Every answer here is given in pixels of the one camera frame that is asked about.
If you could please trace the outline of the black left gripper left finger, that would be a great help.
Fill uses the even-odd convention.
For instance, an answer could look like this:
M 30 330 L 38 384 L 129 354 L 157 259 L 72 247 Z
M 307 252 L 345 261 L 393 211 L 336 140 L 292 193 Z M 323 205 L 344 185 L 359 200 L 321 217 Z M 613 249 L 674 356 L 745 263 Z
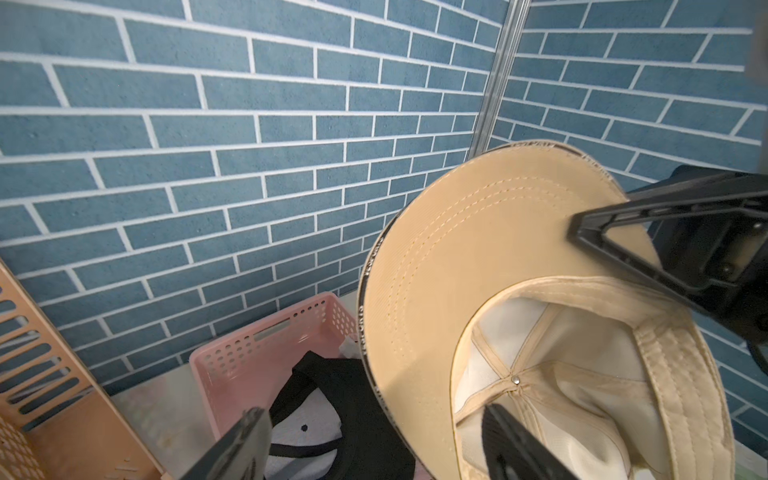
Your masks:
M 263 479 L 271 444 L 272 423 L 269 413 L 262 408 L 252 408 L 182 479 Z

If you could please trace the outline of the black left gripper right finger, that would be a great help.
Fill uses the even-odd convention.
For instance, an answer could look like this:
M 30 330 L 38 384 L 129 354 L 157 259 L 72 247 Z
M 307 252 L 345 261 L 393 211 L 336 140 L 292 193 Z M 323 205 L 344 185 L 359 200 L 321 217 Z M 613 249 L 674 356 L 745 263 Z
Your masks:
M 492 480 L 576 480 L 577 477 L 503 406 L 484 407 L 482 446 Z

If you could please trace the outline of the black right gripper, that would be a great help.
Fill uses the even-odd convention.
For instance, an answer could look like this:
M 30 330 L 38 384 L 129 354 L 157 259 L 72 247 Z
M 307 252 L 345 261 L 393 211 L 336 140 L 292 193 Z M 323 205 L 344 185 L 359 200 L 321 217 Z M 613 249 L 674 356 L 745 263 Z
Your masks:
M 658 260 L 609 238 L 648 226 Z M 747 342 L 767 340 L 767 177 L 682 166 L 626 203 L 576 214 L 569 239 L 713 318 Z

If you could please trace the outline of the beige baseball cap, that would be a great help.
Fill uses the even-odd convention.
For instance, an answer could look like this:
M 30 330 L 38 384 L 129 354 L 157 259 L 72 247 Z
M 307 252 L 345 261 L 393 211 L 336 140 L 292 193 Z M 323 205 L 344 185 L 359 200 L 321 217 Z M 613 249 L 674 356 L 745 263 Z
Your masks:
M 730 479 L 720 375 L 690 310 L 568 240 L 626 195 L 533 140 L 440 176 L 381 232 L 358 294 L 374 391 L 436 479 L 485 479 L 497 405 L 581 479 Z

